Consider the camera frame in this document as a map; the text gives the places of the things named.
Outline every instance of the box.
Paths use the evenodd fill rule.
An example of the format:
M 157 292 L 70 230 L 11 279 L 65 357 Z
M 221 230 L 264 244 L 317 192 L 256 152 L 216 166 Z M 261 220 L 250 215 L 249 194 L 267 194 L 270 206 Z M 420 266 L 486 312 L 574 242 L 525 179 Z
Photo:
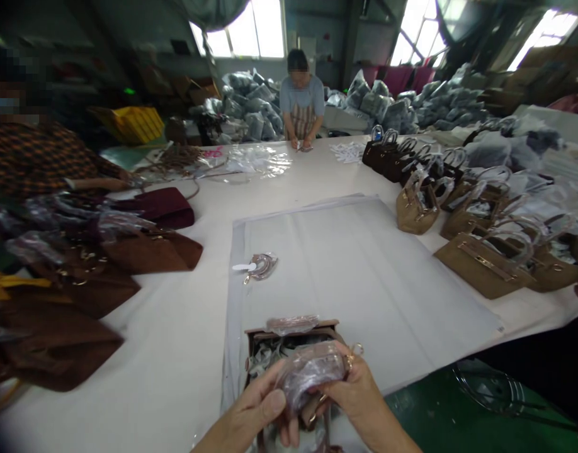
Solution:
M 211 77 L 204 79 L 191 79 L 187 75 L 182 77 L 174 77 L 171 83 L 175 88 L 178 96 L 187 104 L 194 104 L 195 106 L 202 105 L 207 98 L 220 99 L 220 93 Z

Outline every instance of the burgundy handbag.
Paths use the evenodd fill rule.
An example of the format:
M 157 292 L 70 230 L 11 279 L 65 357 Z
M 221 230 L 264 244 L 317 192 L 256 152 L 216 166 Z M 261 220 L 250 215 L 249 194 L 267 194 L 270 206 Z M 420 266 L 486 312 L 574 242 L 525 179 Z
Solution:
M 145 192 L 134 197 L 137 210 L 144 211 L 140 217 L 156 223 L 159 228 L 190 227 L 195 223 L 195 212 L 188 200 L 175 187 Z

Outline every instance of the yellow container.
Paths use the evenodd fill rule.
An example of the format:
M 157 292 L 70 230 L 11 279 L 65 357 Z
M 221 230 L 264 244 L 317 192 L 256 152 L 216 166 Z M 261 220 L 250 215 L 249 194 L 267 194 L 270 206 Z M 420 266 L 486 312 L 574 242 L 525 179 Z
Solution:
M 88 111 L 126 145 L 143 145 L 163 134 L 163 121 L 153 107 L 123 107 L 117 110 L 89 107 Z

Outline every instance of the green floor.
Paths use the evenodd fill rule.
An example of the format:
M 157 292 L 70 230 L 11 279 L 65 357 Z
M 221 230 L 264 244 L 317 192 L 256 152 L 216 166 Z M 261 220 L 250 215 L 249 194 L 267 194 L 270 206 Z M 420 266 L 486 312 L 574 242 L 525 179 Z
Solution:
M 525 389 L 526 401 L 545 404 Z M 578 434 L 487 411 L 459 387 L 451 367 L 386 397 L 388 406 L 425 453 L 578 453 Z M 535 415 L 566 422 L 554 411 Z

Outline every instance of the tan handbag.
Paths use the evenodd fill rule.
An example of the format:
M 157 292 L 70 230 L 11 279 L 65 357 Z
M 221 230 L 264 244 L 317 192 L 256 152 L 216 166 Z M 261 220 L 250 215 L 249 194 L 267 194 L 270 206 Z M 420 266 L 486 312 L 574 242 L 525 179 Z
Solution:
M 459 233 L 434 256 L 487 299 L 525 288 L 534 281 L 523 266 L 532 258 L 534 249 L 525 233 L 497 229 L 511 222 L 500 222 L 490 231 L 472 225 L 469 232 Z M 499 234 L 511 241 L 497 237 Z
M 437 181 L 434 188 L 431 184 L 423 187 L 427 175 L 426 171 L 415 171 L 396 199 L 397 223 L 401 231 L 415 235 L 427 232 L 440 214 L 440 203 L 454 187 L 453 179 L 447 177 Z M 437 198 L 436 194 L 442 189 L 444 192 Z
M 487 187 L 486 181 L 479 181 L 476 184 L 467 199 L 446 219 L 440 230 L 440 235 L 443 238 L 451 240 L 459 233 L 471 229 L 472 225 L 488 229 L 498 219 L 518 209 L 528 199 L 528 195 L 523 194 L 510 200 L 507 198 L 507 193 L 495 193 L 495 189 L 488 191 L 486 190 Z M 490 214 L 487 217 L 480 217 L 468 210 L 476 201 L 490 205 Z
M 567 215 L 557 215 L 548 219 L 545 224 L 549 226 L 565 216 Z M 531 269 L 531 275 L 535 281 L 529 285 L 533 291 L 548 293 L 578 282 L 578 236 L 566 232 L 574 220 L 574 218 L 572 221 L 567 220 L 566 225 L 560 231 L 555 232 L 550 237 L 543 238 L 541 244 L 536 248 Z M 554 240 L 568 244 L 570 254 L 576 260 L 575 264 L 561 261 L 552 254 L 552 242 Z
M 484 177 L 485 175 L 489 174 L 490 172 L 497 171 L 497 175 L 492 176 L 490 178 Z M 455 186 L 455 190 L 450 194 L 450 196 L 444 201 L 441 205 L 443 211 L 453 212 L 458 207 L 458 200 L 462 199 L 462 202 L 465 200 L 465 196 L 472 191 L 472 189 L 478 184 L 479 181 L 487 181 L 487 182 L 494 182 L 501 184 L 502 182 L 508 182 L 509 178 L 511 177 L 511 170 L 503 165 L 498 167 L 491 167 L 476 177 L 468 177 L 467 175 L 462 176 L 461 181 L 458 181 L 458 184 Z M 485 195 L 488 198 L 492 198 L 493 194 L 496 192 L 492 186 L 488 186 L 485 188 Z

